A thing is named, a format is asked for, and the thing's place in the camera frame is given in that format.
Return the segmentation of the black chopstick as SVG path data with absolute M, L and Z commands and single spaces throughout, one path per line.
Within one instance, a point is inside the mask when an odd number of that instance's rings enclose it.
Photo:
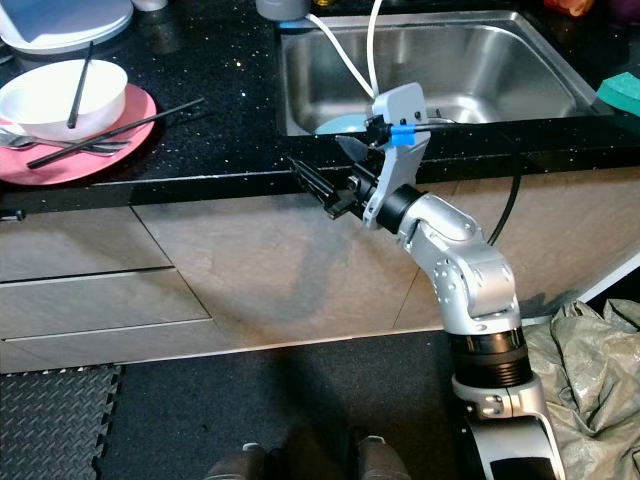
M 84 50 L 84 58 L 81 61 L 81 69 L 79 69 L 79 76 L 76 82 L 76 90 L 74 90 L 73 96 L 70 97 L 70 109 L 67 118 L 68 129 L 74 129 L 77 127 L 79 108 L 81 108 L 81 99 L 84 91 L 84 83 L 88 72 L 90 72 L 90 65 L 93 60 L 93 51 L 95 51 L 95 41 L 88 42 L 87 49 Z
M 102 141 L 109 140 L 109 138 L 115 136 L 115 134 L 122 134 L 128 131 L 132 131 L 132 129 L 136 127 L 140 127 L 140 125 L 145 125 L 148 123 L 155 122 L 155 120 L 164 118 L 164 116 L 172 115 L 174 113 L 180 113 L 180 111 L 186 110 L 188 108 L 192 108 L 192 106 L 195 106 L 195 105 L 200 105 L 202 104 L 202 102 L 206 102 L 206 99 L 196 99 L 193 101 L 189 101 L 189 102 L 186 102 L 186 104 L 177 106 L 177 108 L 160 111 L 160 113 L 157 113 L 155 115 L 146 116 L 146 118 L 138 119 L 136 120 L 136 122 L 124 124 L 122 125 L 122 127 L 113 129 L 113 131 L 96 134 L 95 137 L 90 137 L 90 138 L 87 138 L 87 140 L 83 140 L 78 143 L 73 143 L 73 145 L 70 145 L 64 148 L 60 148 L 60 150 L 54 152 L 54 154 L 45 155 L 42 157 L 38 157 L 38 159 L 36 160 L 29 161 L 29 163 L 27 163 L 26 166 L 28 169 L 42 168 L 42 166 L 55 163 L 55 161 L 63 159 L 63 157 L 67 157 L 69 155 L 74 154 L 74 152 L 81 150 L 81 148 L 84 146 L 97 145 L 97 143 L 101 143 Z

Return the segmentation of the pink round plate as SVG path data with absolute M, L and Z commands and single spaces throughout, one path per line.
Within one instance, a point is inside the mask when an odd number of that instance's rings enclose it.
M 111 128 L 155 114 L 157 114 L 157 106 L 154 99 L 137 84 L 128 84 L 125 90 L 123 114 L 111 124 Z M 73 182 L 73 180 L 101 177 L 105 172 L 123 168 L 125 160 L 134 152 L 141 150 L 143 143 L 154 131 L 155 125 L 155 123 L 140 125 L 132 131 L 114 136 L 115 141 L 131 142 L 119 154 L 113 154 L 110 157 L 73 154 L 55 161 L 54 164 L 41 166 L 40 169 L 29 169 L 27 164 L 38 157 L 52 154 L 56 148 L 42 145 L 28 148 L 28 150 L 0 148 L 0 179 L 18 186 L 55 186 L 55 184 Z

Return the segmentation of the beige kitchen cabinet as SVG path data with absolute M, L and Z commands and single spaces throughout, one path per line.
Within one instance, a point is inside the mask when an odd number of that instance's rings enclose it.
M 640 253 L 640 166 L 434 184 L 553 314 Z M 442 326 L 396 238 L 308 195 L 46 212 L 0 227 L 5 372 L 205 355 Z

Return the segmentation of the light blue plate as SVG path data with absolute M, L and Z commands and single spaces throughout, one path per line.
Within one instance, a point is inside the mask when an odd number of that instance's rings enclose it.
M 369 128 L 372 115 L 369 113 L 351 113 L 325 120 L 317 125 L 314 134 L 358 134 L 364 133 Z

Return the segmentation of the stainless steel sink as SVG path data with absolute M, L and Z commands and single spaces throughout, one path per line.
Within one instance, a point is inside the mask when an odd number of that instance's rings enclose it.
M 370 113 L 371 97 L 314 23 L 282 23 L 276 32 L 285 134 L 310 136 L 334 116 Z M 431 119 L 522 122 L 612 111 L 517 12 L 381 14 L 372 54 L 380 90 L 421 84 Z

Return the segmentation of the grey cup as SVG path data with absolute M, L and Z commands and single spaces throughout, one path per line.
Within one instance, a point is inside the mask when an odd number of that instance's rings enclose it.
M 302 20 L 310 13 L 312 0 L 253 0 L 256 12 L 271 22 Z

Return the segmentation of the orange packet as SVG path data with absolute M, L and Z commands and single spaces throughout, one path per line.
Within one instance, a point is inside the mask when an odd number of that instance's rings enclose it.
M 596 0 L 541 0 L 544 8 L 557 12 L 566 17 L 579 18 L 584 17 L 590 12 Z

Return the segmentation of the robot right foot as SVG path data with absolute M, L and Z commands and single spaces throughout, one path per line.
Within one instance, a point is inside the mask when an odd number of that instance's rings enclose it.
M 396 449 L 384 436 L 352 431 L 352 471 L 358 480 L 412 480 Z

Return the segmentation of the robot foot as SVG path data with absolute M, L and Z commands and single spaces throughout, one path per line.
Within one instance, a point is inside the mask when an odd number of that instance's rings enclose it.
M 221 457 L 202 480 L 265 480 L 266 451 L 260 445 L 248 445 Z
M 396 449 L 384 436 L 352 431 L 352 471 L 358 480 L 412 480 Z

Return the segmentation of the green sponge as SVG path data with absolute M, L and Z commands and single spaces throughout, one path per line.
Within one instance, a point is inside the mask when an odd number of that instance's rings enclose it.
M 614 109 L 640 116 L 640 77 L 622 72 L 603 79 L 596 97 Z

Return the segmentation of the silver fork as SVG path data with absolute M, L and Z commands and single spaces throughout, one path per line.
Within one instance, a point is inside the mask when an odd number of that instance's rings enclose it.
M 32 148 L 36 145 L 49 146 L 42 143 L 42 138 L 40 137 L 18 134 L 12 131 L 5 131 L 5 129 L 0 129 L 0 141 L 1 146 L 10 148 L 10 150 L 27 150 L 27 148 Z

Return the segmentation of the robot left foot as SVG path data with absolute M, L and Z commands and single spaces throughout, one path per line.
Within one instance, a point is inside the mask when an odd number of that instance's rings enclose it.
M 202 480 L 265 480 L 266 451 L 260 445 L 248 445 L 221 457 Z

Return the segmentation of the grey-green plastic bag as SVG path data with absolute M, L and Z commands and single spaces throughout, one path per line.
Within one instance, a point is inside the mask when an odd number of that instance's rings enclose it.
M 640 480 L 640 303 L 568 303 L 525 330 L 568 480 Z

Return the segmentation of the black foam floor mat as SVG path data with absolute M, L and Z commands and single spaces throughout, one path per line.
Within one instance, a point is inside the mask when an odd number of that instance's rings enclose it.
M 99 480 L 118 365 L 0 376 L 0 480 Z

